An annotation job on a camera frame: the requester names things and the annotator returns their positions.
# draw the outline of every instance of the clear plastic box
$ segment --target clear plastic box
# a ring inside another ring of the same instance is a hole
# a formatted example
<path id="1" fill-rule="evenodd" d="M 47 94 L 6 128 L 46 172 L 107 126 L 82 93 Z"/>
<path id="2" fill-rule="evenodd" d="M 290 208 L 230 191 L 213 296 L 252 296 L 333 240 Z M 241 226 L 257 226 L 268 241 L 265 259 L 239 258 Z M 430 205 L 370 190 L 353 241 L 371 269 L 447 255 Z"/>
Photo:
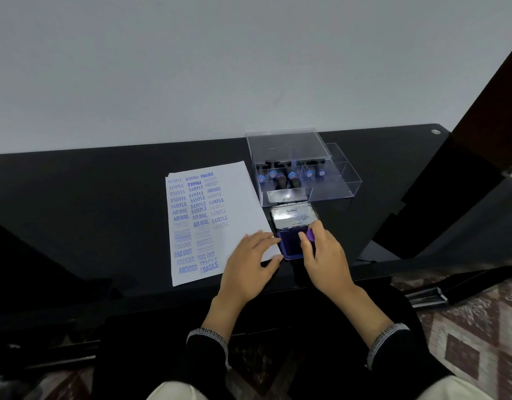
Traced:
<path id="1" fill-rule="evenodd" d="M 362 179 L 314 128 L 247 133 L 261 206 L 353 197 Z"/>

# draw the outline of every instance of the open ink pad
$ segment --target open ink pad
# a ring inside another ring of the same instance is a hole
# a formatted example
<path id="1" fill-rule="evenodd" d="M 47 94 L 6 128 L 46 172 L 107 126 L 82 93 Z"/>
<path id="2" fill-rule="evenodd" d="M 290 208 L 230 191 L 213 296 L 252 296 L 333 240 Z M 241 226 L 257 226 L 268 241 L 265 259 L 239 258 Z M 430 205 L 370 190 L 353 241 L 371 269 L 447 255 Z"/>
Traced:
<path id="1" fill-rule="evenodd" d="M 307 232 L 308 225 L 317 220 L 317 214 L 309 202 L 275 206 L 271 217 L 277 229 L 280 251 L 286 260 L 302 258 L 299 232 Z"/>

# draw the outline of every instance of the person's left hand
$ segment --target person's left hand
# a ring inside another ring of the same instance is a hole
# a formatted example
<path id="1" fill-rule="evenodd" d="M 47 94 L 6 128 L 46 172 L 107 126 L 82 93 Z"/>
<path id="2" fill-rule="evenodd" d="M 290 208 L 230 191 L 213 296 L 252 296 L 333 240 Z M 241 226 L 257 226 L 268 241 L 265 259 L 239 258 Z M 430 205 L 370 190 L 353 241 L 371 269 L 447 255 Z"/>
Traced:
<path id="1" fill-rule="evenodd" d="M 264 233 L 261 230 L 242 238 L 226 262 L 221 278 L 218 296 L 224 303 L 240 311 L 247 302 L 258 296 L 284 256 L 275 255 L 266 268 L 261 266 L 261 257 L 269 247 L 279 241 L 273 233 Z"/>

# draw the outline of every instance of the person's right hand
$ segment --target person's right hand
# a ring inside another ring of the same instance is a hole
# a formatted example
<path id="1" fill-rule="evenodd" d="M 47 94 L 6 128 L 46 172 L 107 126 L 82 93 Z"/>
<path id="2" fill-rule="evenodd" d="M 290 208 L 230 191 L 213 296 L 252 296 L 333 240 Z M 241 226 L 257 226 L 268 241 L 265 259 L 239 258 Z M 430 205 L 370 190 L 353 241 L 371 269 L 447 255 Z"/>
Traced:
<path id="1" fill-rule="evenodd" d="M 350 277 L 345 251 L 335 237 L 325 230 L 320 220 L 309 227 L 315 236 L 315 256 L 312 243 L 301 231 L 299 237 L 304 266 L 315 287 L 337 303 L 344 294 L 351 293 L 356 287 Z"/>

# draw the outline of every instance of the wall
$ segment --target wall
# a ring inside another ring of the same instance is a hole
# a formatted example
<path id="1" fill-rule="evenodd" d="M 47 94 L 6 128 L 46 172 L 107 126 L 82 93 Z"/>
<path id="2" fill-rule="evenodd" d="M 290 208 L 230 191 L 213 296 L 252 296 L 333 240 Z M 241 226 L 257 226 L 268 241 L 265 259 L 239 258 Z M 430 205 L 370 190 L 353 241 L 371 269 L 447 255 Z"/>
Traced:
<path id="1" fill-rule="evenodd" d="M 512 0 L 0 0 L 0 153 L 437 122 Z"/>

